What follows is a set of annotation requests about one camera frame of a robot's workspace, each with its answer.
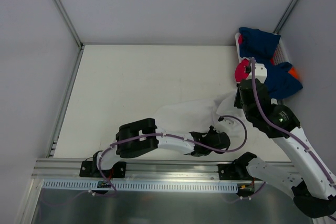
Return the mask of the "white t shirt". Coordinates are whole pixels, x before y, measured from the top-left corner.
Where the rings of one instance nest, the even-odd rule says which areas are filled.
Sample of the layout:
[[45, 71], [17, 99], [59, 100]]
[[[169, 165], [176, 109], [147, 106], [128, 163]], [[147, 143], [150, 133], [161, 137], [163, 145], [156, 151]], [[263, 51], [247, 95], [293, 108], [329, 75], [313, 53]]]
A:
[[[164, 105], [153, 115], [157, 126], [172, 132], [207, 132], [213, 126], [220, 132], [225, 132], [231, 141], [243, 140], [244, 126], [247, 129], [247, 144], [254, 144], [259, 137], [258, 131], [252, 127], [241, 109], [234, 107], [236, 92], [218, 95], [215, 98], [186, 101], [177, 104]], [[232, 118], [236, 125], [218, 124], [220, 116]]]

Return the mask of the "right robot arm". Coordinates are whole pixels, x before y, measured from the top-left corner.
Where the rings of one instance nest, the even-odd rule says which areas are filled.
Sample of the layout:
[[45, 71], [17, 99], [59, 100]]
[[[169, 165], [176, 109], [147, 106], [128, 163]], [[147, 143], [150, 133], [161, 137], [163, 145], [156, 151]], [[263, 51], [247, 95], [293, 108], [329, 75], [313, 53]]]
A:
[[231, 164], [236, 176], [269, 183], [288, 195], [310, 218], [335, 214], [335, 175], [311, 146], [295, 114], [285, 105], [272, 103], [266, 86], [257, 79], [238, 84], [235, 107], [283, 150], [298, 172], [290, 174], [246, 152]]

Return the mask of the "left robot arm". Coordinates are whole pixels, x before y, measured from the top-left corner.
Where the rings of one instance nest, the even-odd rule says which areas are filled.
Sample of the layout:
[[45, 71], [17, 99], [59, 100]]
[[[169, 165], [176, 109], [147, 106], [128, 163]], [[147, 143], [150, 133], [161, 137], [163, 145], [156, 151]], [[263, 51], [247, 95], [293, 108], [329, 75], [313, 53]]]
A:
[[120, 126], [115, 141], [106, 150], [96, 153], [91, 170], [103, 177], [122, 159], [137, 158], [156, 149], [202, 157], [211, 152], [222, 154], [229, 147], [229, 136], [215, 130], [213, 126], [205, 133], [181, 134], [160, 128], [155, 119], [147, 118]]

